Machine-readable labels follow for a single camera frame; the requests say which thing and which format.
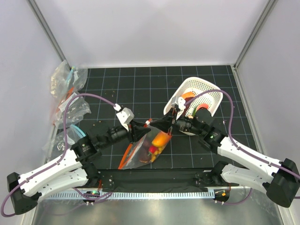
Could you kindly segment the clear zip bag orange zipper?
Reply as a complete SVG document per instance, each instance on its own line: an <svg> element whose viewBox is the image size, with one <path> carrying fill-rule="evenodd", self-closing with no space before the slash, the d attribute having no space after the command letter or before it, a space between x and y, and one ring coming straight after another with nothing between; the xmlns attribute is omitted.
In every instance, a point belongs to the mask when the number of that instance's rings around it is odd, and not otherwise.
<svg viewBox="0 0 300 225"><path fill-rule="evenodd" d="M125 170L125 169L135 169L140 166L144 166L147 164L152 163L151 161L148 163L142 163L139 161L138 156L140 151L149 151L149 147L153 146L152 141L155 138L155 136L162 132L161 130L152 127L150 125L150 122L152 122L152 119L149 119L146 121L146 125L151 128L151 131L146 134L142 139L135 143L129 144L127 147L121 161L119 164L118 169L119 170Z"/></svg>

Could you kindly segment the dark red passion fruit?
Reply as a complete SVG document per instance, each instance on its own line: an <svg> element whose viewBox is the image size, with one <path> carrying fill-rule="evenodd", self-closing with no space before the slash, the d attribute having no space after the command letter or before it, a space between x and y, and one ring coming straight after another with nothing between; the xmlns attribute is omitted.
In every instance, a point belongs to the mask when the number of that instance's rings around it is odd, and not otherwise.
<svg viewBox="0 0 300 225"><path fill-rule="evenodd" d="M138 159L140 162L148 163L148 162L150 162L151 158L152 158L152 154L149 153L148 151L140 151L139 152Z"/></svg>

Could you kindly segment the white perforated plastic basket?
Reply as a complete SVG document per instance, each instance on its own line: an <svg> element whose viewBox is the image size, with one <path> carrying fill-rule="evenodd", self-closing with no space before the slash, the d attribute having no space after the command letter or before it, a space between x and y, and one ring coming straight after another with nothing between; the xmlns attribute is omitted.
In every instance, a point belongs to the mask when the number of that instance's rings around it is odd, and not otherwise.
<svg viewBox="0 0 300 225"><path fill-rule="evenodd" d="M164 116L170 116L170 109L173 109L171 99L174 96L181 97L182 94L189 91L194 92L195 97L185 103L185 106L191 103L185 117L188 118L188 115L193 116L193 119L189 119L192 122L192 133L194 135L207 133L212 127L213 116L223 99L223 93L219 87L204 79L197 77L185 79L164 107ZM203 103L208 104L209 108L202 108L197 111L196 107Z"/></svg>

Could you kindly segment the red chili pepper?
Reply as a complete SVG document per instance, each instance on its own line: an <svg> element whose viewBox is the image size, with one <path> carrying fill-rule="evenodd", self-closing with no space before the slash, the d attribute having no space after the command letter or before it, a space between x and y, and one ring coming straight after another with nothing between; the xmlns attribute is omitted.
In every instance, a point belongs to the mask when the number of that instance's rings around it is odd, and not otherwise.
<svg viewBox="0 0 300 225"><path fill-rule="evenodd" d="M150 146L149 147L149 153L152 154L152 155L158 154L158 147L156 147L156 146Z"/></svg>

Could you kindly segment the yellow orange ginger root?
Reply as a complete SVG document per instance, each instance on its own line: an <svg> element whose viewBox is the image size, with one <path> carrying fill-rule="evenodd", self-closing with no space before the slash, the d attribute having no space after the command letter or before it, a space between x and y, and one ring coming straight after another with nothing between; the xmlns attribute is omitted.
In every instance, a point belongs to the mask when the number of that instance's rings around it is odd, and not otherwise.
<svg viewBox="0 0 300 225"><path fill-rule="evenodd" d="M156 146L151 146L149 148L149 153L151 155L151 162L154 162L156 160L156 158L162 153L162 151L164 150L164 147L156 147Z"/></svg>

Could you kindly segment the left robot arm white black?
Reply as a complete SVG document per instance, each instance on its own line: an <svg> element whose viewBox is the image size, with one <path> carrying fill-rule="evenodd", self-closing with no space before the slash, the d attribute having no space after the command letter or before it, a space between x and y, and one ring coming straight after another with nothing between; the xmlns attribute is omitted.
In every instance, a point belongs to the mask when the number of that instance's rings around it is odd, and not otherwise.
<svg viewBox="0 0 300 225"><path fill-rule="evenodd" d="M57 192L69 188L98 185L100 174L93 161L102 156L102 150L124 139L135 143L149 133L151 128L140 122L132 121L128 128L110 128L107 123L99 122L86 132L63 154L24 174L13 172L7 176L10 199L14 215L24 214L37 204Z"/></svg>

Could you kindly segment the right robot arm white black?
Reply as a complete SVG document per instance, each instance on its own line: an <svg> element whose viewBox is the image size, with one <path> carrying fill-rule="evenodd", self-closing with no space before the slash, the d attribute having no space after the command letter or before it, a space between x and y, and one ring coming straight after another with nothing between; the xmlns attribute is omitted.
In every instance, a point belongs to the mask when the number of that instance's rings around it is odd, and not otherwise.
<svg viewBox="0 0 300 225"><path fill-rule="evenodd" d="M300 175L296 164L286 158L284 161L263 155L233 139L215 122L211 113L201 108L193 118L176 118L170 111L165 117L150 122L150 125L164 131L181 131L199 137L199 144L215 154L239 163L239 169L226 162L217 163L211 171L211 180L221 186L234 183L256 189L279 206L291 206L300 188Z"/></svg>

